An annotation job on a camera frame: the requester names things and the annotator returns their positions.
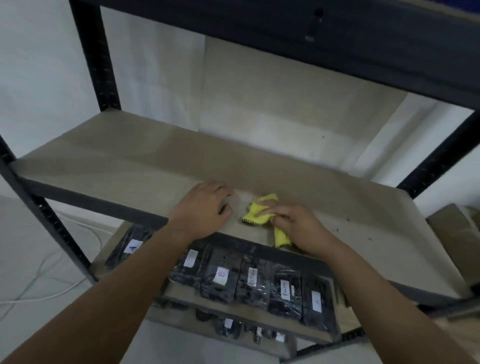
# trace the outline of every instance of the white label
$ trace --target white label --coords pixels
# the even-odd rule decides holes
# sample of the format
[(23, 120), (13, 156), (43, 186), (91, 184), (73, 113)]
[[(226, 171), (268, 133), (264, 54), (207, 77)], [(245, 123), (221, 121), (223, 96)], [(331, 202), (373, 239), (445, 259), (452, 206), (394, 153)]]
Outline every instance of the white label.
[(247, 284), (252, 287), (257, 286), (257, 268), (248, 268), (248, 279)]
[(190, 249), (185, 259), (185, 263), (183, 265), (187, 268), (193, 267), (195, 264), (195, 260), (197, 259), (198, 251)]
[(285, 342), (285, 334), (280, 334), (279, 332), (276, 333), (276, 339), (279, 342)]
[(232, 328), (232, 324), (233, 324), (233, 320), (231, 318), (226, 318), (225, 324), (223, 326), (225, 326), (226, 328)]
[(322, 296), (320, 292), (312, 291), (312, 308), (314, 311), (322, 312)]
[(290, 284), (287, 280), (280, 280), (280, 297), (282, 300), (290, 301)]
[(225, 269), (223, 267), (218, 267), (216, 269), (216, 274), (215, 278), (213, 278), (213, 282), (221, 284), (222, 286), (225, 286), (227, 284), (228, 280), (228, 269)]
[(140, 240), (132, 239), (132, 240), (130, 240), (130, 242), (128, 243), (127, 247), (125, 248), (125, 250), (123, 252), (127, 253), (127, 254), (135, 253), (135, 251), (138, 248), (140, 248), (143, 243), (144, 242), (141, 242)]

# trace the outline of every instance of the yellow cloth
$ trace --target yellow cloth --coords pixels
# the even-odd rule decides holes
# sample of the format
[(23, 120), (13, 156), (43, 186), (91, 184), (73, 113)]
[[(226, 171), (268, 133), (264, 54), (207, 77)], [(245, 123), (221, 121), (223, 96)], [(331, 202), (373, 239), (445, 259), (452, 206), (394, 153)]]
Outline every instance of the yellow cloth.
[[(257, 201), (266, 201), (266, 200), (275, 200), (278, 201), (278, 197), (276, 194), (269, 194), (267, 196), (260, 197)], [(275, 216), (275, 214), (266, 214), (257, 216), (260, 212), (267, 209), (268, 206), (259, 205), (255, 201), (250, 204), (248, 213), (242, 218), (242, 221), (251, 224), (251, 225), (263, 225), (270, 221), (270, 219)], [(290, 245), (292, 244), (291, 240), (288, 236), (279, 228), (275, 226), (274, 229), (275, 235), (275, 248), (279, 248), (283, 245)]]

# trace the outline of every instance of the person's right hand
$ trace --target person's right hand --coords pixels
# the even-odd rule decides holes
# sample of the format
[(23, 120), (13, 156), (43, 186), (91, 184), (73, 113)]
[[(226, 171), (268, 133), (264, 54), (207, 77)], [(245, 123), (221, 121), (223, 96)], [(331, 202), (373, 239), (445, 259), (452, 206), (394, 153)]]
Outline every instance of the person's right hand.
[(336, 237), (309, 209), (301, 205), (282, 205), (278, 201), (257, 201), (258, 204), (269, 206), (258, 214), (275, 214), (271, 219), (274, 226), (283, 230), (300, 249), (322, 258)]

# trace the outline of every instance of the white floor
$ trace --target white floor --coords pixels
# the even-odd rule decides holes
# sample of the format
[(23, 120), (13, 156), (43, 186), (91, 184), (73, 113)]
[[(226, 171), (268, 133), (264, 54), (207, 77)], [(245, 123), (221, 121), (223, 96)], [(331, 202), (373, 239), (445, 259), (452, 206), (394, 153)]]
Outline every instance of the white floor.
[[(53, 295), (83, 278), (21, 201), (0, 196), (0, 217), (0, 301)], [(68, 221), (65, 226), (92, 259), (100, 249), (94, 234)], [(102, 231), (95, 233), (102, 243), (108, 240), (109, 234)], [(42, 261), (44, 264), (41, 272), (32, 282)], [(28, 286), (30, 288), (19, 297)], [(83, 281), (71, 291), (47, 301), (18, 303), (14, 306), (0, 304), (0, 361), (89, 286), (90, 283)], [(159, 323), (144, 321), (122, 360), (123, 364), (173, 362), (276, 364), (278, 359)], [(302, 362), (380, 363), (380, 360), (369, 349), (353, 345)]]

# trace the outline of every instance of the shelving unit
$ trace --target shelving unit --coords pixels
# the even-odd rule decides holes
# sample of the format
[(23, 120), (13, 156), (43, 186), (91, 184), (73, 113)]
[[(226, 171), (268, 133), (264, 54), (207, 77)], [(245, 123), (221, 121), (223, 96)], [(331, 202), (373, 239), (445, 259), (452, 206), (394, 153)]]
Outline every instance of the shelving unit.
[[(240, 223), (249, 202), (275, 191), (311, 208), (333, 234), (429, 315), (480, 307), (478, 297), (466, 298), (468, 287), (412, 200), (480, 143), (478, 111), (399, 189), (382, 186), (121, 111), (99, 5), (473, 109), (480, 106), (477, 17), (426, 6), (420, 0), (324, 1), (321, 6), (313, 0), (285, 0), (276, 3), (275, 11), (269, 2), (70, 0), (70, 4), (101, 112), (19, 160), (0, 138), (0, 173), (92, 282), (108, 273), (104, 262), (128, 223), (90, 263), (45, 198), (160, 228), (193, 184), (217, 179), (237, 193), (230, 202), (234, 216), (209, 238), (215, 246), (334, 281), (322, 261), (273, 249), (268, 231)], [(176, 283), (163, 294), (192, 308), (152, 307), (146, 318), (282, 361), (367, 339), (342, 306), (337, 310), (342, 338), (331, 342), (295, 321), (240, 304), (214, 303)], [(195, 320), (193, 307), (284, 330), (287, 343), (263, 340), (258, 346), (246, 334), (237, 341), (220, 337), (211, 323)], [(318, 344), (296, 352), (295, 337)]]

